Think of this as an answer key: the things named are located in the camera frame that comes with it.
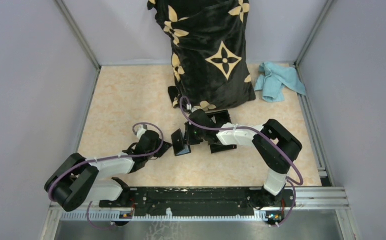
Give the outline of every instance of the gray wall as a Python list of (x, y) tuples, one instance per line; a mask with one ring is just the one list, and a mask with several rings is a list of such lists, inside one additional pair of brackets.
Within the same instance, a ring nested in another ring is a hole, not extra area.
[(38, 239), (94, 75), (53, 1), (0, 1), (0, 240)]
[(301, 70), (363, 239), (386, 239), (386, 1), (338, 1)]
[[(147, 0), (64, 0), (101, 65), (169, 64), (170, 40)], [(250, 0), (249, 62), (295, 61), (326, 0)]]

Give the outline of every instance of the black cloth with floral pattern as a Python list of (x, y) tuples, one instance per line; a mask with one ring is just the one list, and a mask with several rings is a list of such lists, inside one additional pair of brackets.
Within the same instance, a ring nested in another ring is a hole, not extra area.
[(246, 65), (248, 0), (149, 0), (147, 7), (171, 38), (173, 107), (181, 96), (205, 111), (256, 99)]

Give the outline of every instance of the purple cable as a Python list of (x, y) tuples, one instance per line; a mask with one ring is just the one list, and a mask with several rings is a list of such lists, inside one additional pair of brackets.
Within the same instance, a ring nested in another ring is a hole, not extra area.
[[(200, 129), (204, 129), (204, 130), (208, 130), (208, 131), (230, 131), (230, 130), (234, 130), (234, 128), (232, 127), (226, 127), (226, 128), (213, 128), (213, 127), (205, 127), (205, 126), (201, 126), (193, 121), (191, 121), (188, 116), (185, 114), (183, 108), (182, 108), (182, 102), (183, 100), (186, 100), (188, 105), (190, 105), (190, 100), (188, 100), (188, 98), (186, 96), (182, 96), (179, 100), (179, 106), (180, 106), (180, 109), (181, 109), (181, 113), (182, 115), (185, 117), (185, 119), (191, 123), (192, 125), (200, 128)], [(250, 130), (250, 131), (253, 131), (255, 133), (257, 133), (259, 136), (261, 136), (263, 139), (265, 139), (267, 142), (269, 142), (269, 144), (271, 144), (271, 146), (273, 148), (275, 148), (275, 150), (277, 150), (278, 153), (281, 154), (281, 156), (286, 159), (286, 161), (288, 162), (288, 164), (290, 164), (290, 166), (294, 169), (294, 171), (296, 172), (297, 176), (299, 177), (299, 182), (296, 182), (295, 180), (289, 178), (290, 181), (292, 181), (293, 183), (297, 184), (298, 186), (302, 186), (303, 185), (303, 177), (302, 177), (302, 174), (300, 174), (299, 172), (299, 169), (297, 169), (297, 167), (294, 165), (294, 163), (290, 160), (290, 158), (277, 146), (275, 145), (267, 136), (265, 136), (263, 133), (261, 133), (260, 131), (252, 128), (252, 127), (249, 127), (249, 126), (238, 126), (237, 129), (244, 129), (244, 130)]]
[(99, 229), (99, 230), (110, 230), (110, 229), (114, 228), (115, 226), (114, 226), (112, 223), (110, 223), (110, 224), (111, 224), (110, 226), (107, 226), (107, 227), (100, 227), (100, 226), (94, 225), (94, 224), (91, 222), (91, 220), (90, 220), (90, 207), (91, 207), (91, 204), (92, 204), (92, 203), (93, 203), (93, 202), (91, 201), (90, 204), (88, 204), (88, 207), (87, 207), (87, 222), (90, 224), (90, 226), (92, 226), (92, 227), (95, 228), (95, 229)]
[[(139, 123), (136, 123), (132, 126), (132, 129), (134, 129), (136, 126), (138, 125), (150, 125), (152, 127), (154, 127), (155, 129), (157, 129), (157, 131), (159, 131), (160, 133), (160, 136), (162, 138), (162, 140), (160, 141), (160, 145), (159, 147), (154, 150), (153, 152), (151, 153), (145, 153), (145, 154), (139, 154), (139, 155), (128, 155), (127, 157), (129, 158), (141, 158), (141, 157), (147, 157), (147, 156), (151, 156), (155, 153), (157, 153), (160, 148), (162, 148), (163, 146), (163, 132), (162, 130), (160, 130), (160, 128), (158, 128), (156, 125), (152, 124), (152, 123), (148, 123), (148, 122), (139, 122)], [(118, 159), (119, 156), (118, 155), (115, 155), (115, 156), (107, 156), (107, 157), (102, 157), (102, 158), (98, 158), (97, 160), (95, 159), (92, 159), (92, 160), (86, 160), (86, 161), (83, 161), (83, 162), (80, 162), (76, 165), (74, 165), (73, 167), (71, 167), (70, 169), (68, 169), (66, 172), (64, 172), (62, 175), (58, 176), (56, 178), (56, 180), (54, 180), (54, 182), (51, 184), (50, 188), (48, 189), (48, 199), (52, 202), (54, 202), (54, 199), (53, 199), (53, 196), (52, 196), (52, 192), (54, 190), (54, 188), (56, 187), (57, 183), (62, 180), (62, 178), (64, 178), (66, 175), (70, 174), (73, 170), (79, 168), (80, 166), (83, 166), (85, 164), (89, 164), (89, 163), (95, 163), (95, 162), (103, 162), (103, 161), (107, 161), (107, 160), (113, 160), (113, 159)]]
[(290, 217), (291, 211), (293, 210), (293, 207), (296, 204), (296, 188), (294, 187), (293, 183), (291, 182), (290, 177), (287, 177), (286, 182), (288, 182), (291, 185), (291, 188), (293, 189), (293, 201), (292, 201), (290, 210), (288, 211), (286, 217), (283, 220), (281, 220), (281, 222), (278, 225), (270, 225), (271, 227), (273, 227), (273, 226), (278, 227), (278, 228), (281, 227), (281, 225), (283, 225), (287, 221), (287, 219)]

